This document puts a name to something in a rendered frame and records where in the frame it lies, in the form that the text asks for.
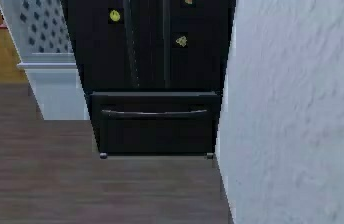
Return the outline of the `black fridge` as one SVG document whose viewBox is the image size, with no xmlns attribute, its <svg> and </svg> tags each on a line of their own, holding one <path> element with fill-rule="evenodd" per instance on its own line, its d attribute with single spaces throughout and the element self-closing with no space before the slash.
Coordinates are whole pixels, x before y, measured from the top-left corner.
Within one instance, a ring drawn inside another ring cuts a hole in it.
<svg viewBox="0 0 344 224">
<path fill-rule="evenodd" d="M 60 0 L 101 157 L 215 151 L 237 0 L 170 0 L 170 88 L 164 81 L 162 0 L 131 0 L 139 88 L 133 88 L 123 0 Z M 121 19 L 113 22 L 116 10 Z M 176 39 L 186 36 L 187 46 Z M 102 110 L 208 110 L 185 119 L 116 119 Z"/>
</svg>

